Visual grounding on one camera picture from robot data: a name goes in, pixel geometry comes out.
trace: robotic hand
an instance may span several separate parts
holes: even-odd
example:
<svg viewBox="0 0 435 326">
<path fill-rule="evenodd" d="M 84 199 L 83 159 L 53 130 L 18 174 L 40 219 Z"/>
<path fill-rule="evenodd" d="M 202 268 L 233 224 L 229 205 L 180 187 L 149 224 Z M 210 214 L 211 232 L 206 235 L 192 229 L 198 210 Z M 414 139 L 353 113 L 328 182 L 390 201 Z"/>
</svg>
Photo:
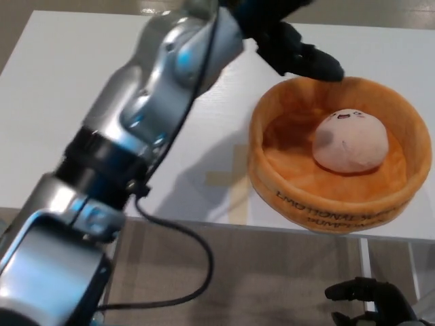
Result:
<svg viewBox="0 0 435 326">
<path fill-rule="evenodd" d="M 187 0 L 147 23 L 132 58 L 110 77 L 57 169 L 41 177 L 0 238 L 2 326 L 89 325 L 111 275 L 103 245 L 122 229 L 131 195 L 150 221 L 194 236 L 146 215 L 139 199 L 194 99 L 243 51 L 244 39 L 255 39 L 259 55 L 282 75 L 342 80 L 333 57 L 303 44 L 280 22 L 309 2 L 246 0 L 230 11 L 217 0 Z M 207 243 L 196 239 L 212 264 Z"/>
<path fill-rule="evenodd" d="M 390 284 L 378 282 L 373 278 L 357 277 L 343 283 L 332 285 L 325 290 L 325 296 L 333 301 L 359 300 L 374 302 L 375 312 L 366 311 L 363 315 L 350 318 L 339 312 L 332 313 L 336 326 L 357 326 L 375 324 L 376 326 L 429 326 L 419 320 L 411 305 L 400 290 Z"/>
</svg>

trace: plush toy face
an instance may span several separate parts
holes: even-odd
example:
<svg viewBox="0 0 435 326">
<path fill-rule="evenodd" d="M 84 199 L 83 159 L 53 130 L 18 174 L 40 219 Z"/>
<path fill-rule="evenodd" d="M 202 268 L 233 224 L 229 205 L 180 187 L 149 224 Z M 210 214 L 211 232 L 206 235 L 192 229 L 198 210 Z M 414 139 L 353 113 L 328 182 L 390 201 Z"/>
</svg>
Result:
<svg viewBox="0 0 435 326">
<path fill-rule="evenodd" d="M 358 110 L 344 109 L 331 114 L 328 118 L 326 118 L 326 121 L 330 121 L 332 119 L 343 120 L 343 119 L 349 119 L 355 117 L 365 118 L 366 114 Z"/>
<path fill-rule="evenodd" d="M 381 165 L 388 147 L 387 131 L 381 121 L 358 110 L 344 109 L 317 127 L 313 156 L 328 170 L 360 173 Z"/>
</svg>

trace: robot finger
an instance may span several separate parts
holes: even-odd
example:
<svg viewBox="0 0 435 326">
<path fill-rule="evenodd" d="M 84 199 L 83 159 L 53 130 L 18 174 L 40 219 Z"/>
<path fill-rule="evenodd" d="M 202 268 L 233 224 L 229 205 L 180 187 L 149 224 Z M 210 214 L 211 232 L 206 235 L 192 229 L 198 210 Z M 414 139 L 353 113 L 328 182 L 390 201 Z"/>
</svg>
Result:
<svg viewBox="0 0 435 326">
<path fill-rule="evenodd" d="M 325 296 L 332 301 L 359 300 L 370 302 L 375 300 L 378 282 L 373 278 L 357 277 L 328 287 Z"/>
</svg>

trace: orange plush basket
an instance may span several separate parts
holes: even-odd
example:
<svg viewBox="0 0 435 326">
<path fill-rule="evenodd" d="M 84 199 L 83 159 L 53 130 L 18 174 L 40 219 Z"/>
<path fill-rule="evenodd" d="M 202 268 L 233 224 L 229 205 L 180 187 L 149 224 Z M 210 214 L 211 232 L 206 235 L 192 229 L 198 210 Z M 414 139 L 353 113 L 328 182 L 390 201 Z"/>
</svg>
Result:
<svg viewBox="0 0 435 326">
<path fill-rule="evenodd" d="M 366 112 L 386 127 L 389 153 L 376 171 L 339 175 L 315 163 L 315 129 L 341 109 Z M 413 106 L 397 92 L 362 78 L 284 81 L 260 99 L 251 118 L 253 187 L 284 217 L 313 231 L 342 234 L 391 221 L 423 185 L 431 161 L 429 132 Z"/>
</svg>

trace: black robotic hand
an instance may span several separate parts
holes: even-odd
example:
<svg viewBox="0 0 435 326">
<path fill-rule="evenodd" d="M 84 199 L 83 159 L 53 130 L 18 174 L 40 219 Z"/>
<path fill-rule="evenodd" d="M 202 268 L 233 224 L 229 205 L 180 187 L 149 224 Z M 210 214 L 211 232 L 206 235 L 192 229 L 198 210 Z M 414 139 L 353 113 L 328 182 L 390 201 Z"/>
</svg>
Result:
<svg viewBox="0 0 435 326">
<path fill-rule="evenodd" d="M 373 278 L 357 277 L 332 285 L 325 290 L 325 296 L 333 301 L 358 300 L 375 303 L 376 312 L 366 311 L 354 318 L 333 312 L 332 319 L 337 326 L 361 325 L 363 322 L 372 322 L 376 326 L 430 325 L 417 318 L 411 305 L 395 285 L 378 282 Z"/>
</svg>

